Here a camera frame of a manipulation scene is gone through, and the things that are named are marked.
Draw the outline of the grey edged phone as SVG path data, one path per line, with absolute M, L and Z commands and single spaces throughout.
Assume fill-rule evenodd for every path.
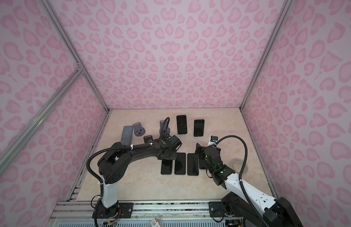
M 205 155 L 199 154 L 198 161 L 199 161 L 199 169 L 202 169 L 202 170 L 208 169 L 207 157 Z

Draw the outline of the blue edged phone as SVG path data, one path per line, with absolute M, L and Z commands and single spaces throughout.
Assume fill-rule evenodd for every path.
M 187 175 L 188 176 L 199 175 L 198 156 L 194 153 L 187 154 Z

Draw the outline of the phone green edge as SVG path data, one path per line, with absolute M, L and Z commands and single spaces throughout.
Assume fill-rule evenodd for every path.
M 175 175 L 186 174 L 186 154 L 185 153 L 177 153 L 174 173 Z

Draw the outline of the phone white stand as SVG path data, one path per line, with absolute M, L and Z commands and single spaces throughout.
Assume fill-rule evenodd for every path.
M 178 115 L 176 117 L 177 123 L 177 134 L 183 135 L 187 134 L 187 117 L 186 115 Z
M 193 125 L 193 136 L 194 137 L 203 137 L 204 136 L 204 119 L 195 119 Z

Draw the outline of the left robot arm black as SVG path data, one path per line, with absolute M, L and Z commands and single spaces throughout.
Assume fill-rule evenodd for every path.
M 95 205 L 92 218 L 118 218 L 120 205 L 118 184 L 125 175 L 130 163 L 156 157 L 159 160 L 175 160 L 182 142 L 175 135 L 167 139 L 149 140 L 147 143 L 125 146 L 120 142 L 91 155 L 87 162 L 87 171 L 100 184 L 100 196 Z

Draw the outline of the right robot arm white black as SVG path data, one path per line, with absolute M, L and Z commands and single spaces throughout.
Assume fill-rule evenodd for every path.
M 242 217 L 257 227 L 303 226 L 287 199 L 267 195 L 224 164 L 220 148 L 197 143 L 195 154 L 206 165 L 216 185 L 229 191 L 210 212 L 211 217 Z

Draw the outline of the empty purple phone stand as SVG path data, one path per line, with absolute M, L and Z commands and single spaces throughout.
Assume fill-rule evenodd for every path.
M 160 130 L 159 134 L 169 136 L 170 135 L 170 128 L 169 128 L 169 120 L 163 120 L 159 122 Z

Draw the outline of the grey stand front left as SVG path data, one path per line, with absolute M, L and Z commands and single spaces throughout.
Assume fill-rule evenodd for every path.
M 151 135 L 144 136 L 143 140 L 144 140 L 144 143 L 149 143 L 149 142 L 152 142 L 153 137 Z

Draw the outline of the clear tape roll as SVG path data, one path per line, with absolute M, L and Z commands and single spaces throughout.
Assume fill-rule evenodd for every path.
M 239 174 L 243 164 L 244 164 L 243 160 L 241 160 L 241 159 L 234 159 L 234 161 L 232 163 L 232 167 L 236 171 L 236 173 Z M 246 174 L 247 172 L 248 172 L 248 166 L 247 166 L 247 164 L 245 164 L 243 174 Z

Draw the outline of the grey stone block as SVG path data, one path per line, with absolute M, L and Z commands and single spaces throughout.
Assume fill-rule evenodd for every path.
M 132 144 L 133 127 L 131 125 L 126 125 L 123 127 L 120 142 L 124 146 L 130 146 Z

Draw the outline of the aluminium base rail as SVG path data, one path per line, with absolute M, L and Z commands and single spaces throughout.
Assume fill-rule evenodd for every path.
M 236 209 L 227 211 L 220 200 L 121 201 L 120 213 L 107 218 L 99 212 L 92 218 L 95 201 L 58 202 L 50 215 L 50 227 L 149 227 L 158 219 L 163 227 L 256 226 L 257 219 Z

